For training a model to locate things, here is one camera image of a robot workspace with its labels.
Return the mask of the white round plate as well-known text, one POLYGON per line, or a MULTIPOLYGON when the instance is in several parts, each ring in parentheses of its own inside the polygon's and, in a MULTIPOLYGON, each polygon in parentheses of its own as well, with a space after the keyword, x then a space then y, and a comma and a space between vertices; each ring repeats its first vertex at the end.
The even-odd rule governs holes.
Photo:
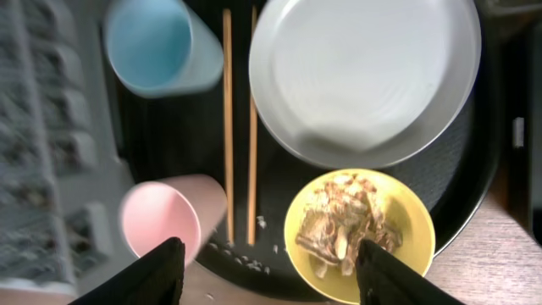
POLYGON ((252 95, 299 159, 389 167, 462 111, 481 43, 472 0, 270 0, 252 38, 252 95))

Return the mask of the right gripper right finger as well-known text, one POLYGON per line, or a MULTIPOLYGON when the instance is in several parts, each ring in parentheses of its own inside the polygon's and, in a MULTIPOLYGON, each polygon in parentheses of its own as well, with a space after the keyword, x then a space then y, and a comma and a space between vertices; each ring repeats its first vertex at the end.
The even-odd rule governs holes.
POLYGON ((462 305, 370 240, 360 243, 356 272, 362 305, 462 305))

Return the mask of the yellow bowl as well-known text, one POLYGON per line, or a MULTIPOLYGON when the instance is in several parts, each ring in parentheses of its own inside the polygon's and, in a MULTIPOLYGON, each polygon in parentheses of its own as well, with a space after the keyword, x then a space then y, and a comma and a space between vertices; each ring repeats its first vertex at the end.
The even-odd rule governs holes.
POLYGON ((387 197, 384 216, 402 233, 403 243, 391 254, 420 275, 426 275, 433 262, 435 232, 433 221, 421 199, 397 179, 369 169, 342 169, 321 175, 305 185, 293 199, 285 216, 285 250, 302 279, 315 291, 334 301, 358 304, 360 291, 357 286, 356 267, 352 275, 343 276, 340 269, 330 267, 319 279, 313 272, 311 254, 296 244, 305 203, 312 191, 327 179, 342 174, 359 174, 371 180, 377 190, 387 197))

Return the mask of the brown food scraps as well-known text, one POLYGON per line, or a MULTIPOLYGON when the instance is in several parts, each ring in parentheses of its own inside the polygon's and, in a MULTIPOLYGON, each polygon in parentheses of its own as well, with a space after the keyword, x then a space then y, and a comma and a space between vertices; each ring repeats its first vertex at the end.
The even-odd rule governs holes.
POLYGON ((335 175, 317 186, 303 209, 296 244, 311 254, 313 272, 322 279, 330 267, 352 275, 363 239, 393 252, 402 233, 384 216, 387 197, 359 174, 335 175))

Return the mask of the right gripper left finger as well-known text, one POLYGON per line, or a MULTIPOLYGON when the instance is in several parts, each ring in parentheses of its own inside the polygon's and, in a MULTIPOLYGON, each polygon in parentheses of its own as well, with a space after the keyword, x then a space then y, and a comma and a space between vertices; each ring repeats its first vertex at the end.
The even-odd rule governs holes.
POLYGON ((69 305, 178 305, 184 272, 185 244, 171 237, 69 305))

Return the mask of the wooden chopstick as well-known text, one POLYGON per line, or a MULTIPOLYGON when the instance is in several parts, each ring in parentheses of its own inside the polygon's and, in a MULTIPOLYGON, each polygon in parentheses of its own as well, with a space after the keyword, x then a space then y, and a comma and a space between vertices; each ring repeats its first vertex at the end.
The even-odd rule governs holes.
POLYGON ((227 197, 227 231, 230 245, 235 243, 234 206, 234 136, 233 136, 233 78, 232 78, 232 22, 229 9, 223 11, 223 106, 224 106, 224 175, 227 197))
POLYGON ((250 95, 250 143, 247 194, 247 244, 253 246, 256 242, 257 226, 257 125, 258 115, 254 97, 250 95))

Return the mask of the light blue plastic cup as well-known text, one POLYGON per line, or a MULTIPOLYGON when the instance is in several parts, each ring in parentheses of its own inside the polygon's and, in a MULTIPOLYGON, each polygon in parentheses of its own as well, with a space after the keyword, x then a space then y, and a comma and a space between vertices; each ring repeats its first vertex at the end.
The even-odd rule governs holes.
POLYGON ((112 2, 103 40, 117 77, 141 97, 204 92, 222 77, 218 38, 180 0, 112 2))

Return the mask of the pink plastic cup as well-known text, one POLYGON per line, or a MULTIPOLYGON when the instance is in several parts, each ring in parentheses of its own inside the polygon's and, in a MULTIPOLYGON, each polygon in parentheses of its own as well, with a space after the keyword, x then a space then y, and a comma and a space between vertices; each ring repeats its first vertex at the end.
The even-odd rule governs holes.
POLYGON ((208 175, 182 175, 133 186, 119 207, 119 229, 141 258, 171 237, 185 245, 190 265, 227 211, 224 188, 208 175))

